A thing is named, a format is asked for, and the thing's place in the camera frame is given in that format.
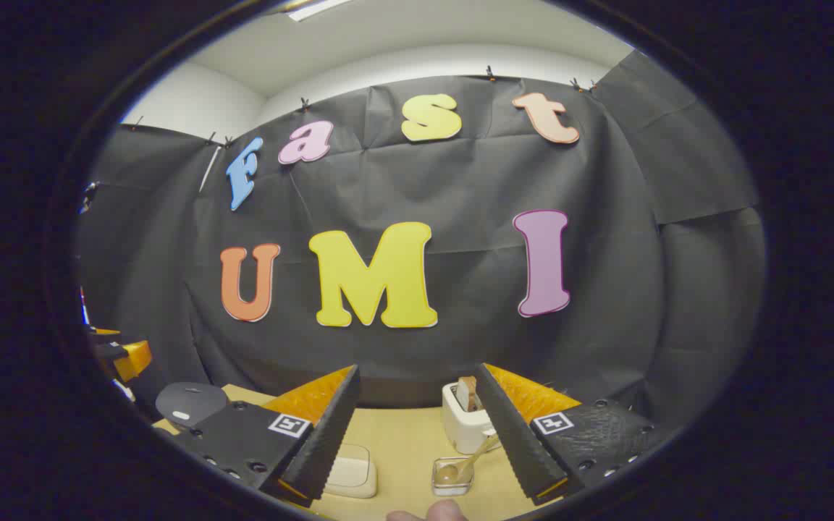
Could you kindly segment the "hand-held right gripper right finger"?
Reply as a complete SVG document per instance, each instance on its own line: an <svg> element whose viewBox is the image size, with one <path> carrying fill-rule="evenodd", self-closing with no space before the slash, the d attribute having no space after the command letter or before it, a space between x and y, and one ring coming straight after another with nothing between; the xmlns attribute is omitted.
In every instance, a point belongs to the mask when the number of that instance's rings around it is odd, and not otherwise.
<svg viewBox="0 0 834 521"><path fill-rule="evenodd" d="M598 486L667 439L659 423L612 400L582 403L489 363L474 376L514 475L536 505Z"/></svg>

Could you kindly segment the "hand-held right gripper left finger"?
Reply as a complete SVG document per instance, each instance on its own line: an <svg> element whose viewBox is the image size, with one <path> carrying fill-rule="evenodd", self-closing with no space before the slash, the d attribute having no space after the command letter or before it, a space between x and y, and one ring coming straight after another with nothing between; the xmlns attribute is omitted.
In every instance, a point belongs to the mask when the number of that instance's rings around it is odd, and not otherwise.
<svg viewBox="0 0 834 521"><path fill-rule="evenodd" d="M228 481L308 507L321 498L361 392L351 365L264 404L209 384L164 389L172 441Z"/></svg>

